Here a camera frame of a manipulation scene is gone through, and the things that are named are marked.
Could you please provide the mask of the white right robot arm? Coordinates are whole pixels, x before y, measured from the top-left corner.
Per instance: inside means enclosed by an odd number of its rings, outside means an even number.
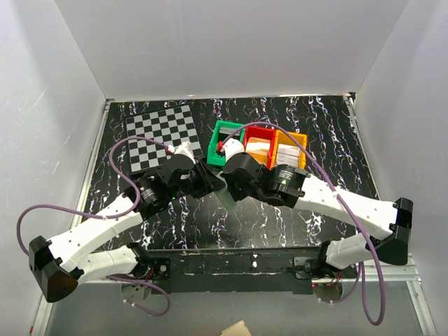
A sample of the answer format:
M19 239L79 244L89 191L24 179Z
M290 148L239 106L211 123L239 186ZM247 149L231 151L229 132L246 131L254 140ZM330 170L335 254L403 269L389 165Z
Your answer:
M341 188L287 164L273 169L247 153L227 159L222 176L236 202L251 197L274 207L312 211L348 223L358 234L322 243L314 266L325 278L348 266L378 258L395 266L408 261L414 203L401 197L380 201Z

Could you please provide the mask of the mint green card holder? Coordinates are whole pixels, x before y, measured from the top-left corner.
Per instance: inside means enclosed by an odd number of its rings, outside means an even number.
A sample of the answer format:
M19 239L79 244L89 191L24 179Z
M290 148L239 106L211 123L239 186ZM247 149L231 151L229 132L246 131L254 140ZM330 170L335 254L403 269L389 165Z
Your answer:
M222 205L229 211L233 211L237 205L237 203L233 200L230 191L228 190L228 185L225 179L222 176L222 172L218 172L216 177L224 183L224 187L215 192L215 195L220 200Z

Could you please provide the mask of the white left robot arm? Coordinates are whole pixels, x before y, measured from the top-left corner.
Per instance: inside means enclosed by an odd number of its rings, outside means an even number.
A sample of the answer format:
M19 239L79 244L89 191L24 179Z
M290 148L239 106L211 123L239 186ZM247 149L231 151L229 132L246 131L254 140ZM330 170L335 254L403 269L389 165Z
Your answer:
M174 154L162 165L134 179L97 218L89 218L62 234L46 239L38 236L29 243L29 268L47 302L70 295L82 283L110 274L128 274L143 279L148 261L137 248L97 253L96 249L129 228L164 211L176 198L201 198L224 189L203 159Z

